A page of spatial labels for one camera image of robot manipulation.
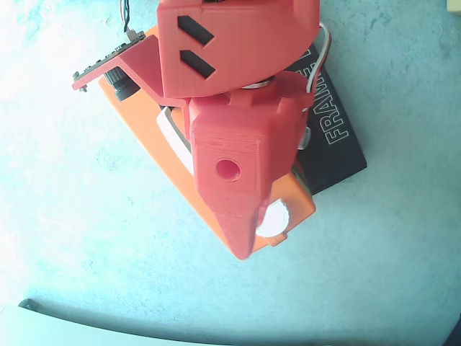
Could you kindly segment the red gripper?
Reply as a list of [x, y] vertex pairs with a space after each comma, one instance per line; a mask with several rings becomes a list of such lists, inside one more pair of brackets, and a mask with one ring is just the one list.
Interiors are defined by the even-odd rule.
[[240, 260], [253, 252], [272, 183], [295, 160], [312, 100], [307, 84], [301, 74], [283, 71], [260, 89], [189, 104], [195, 184]]

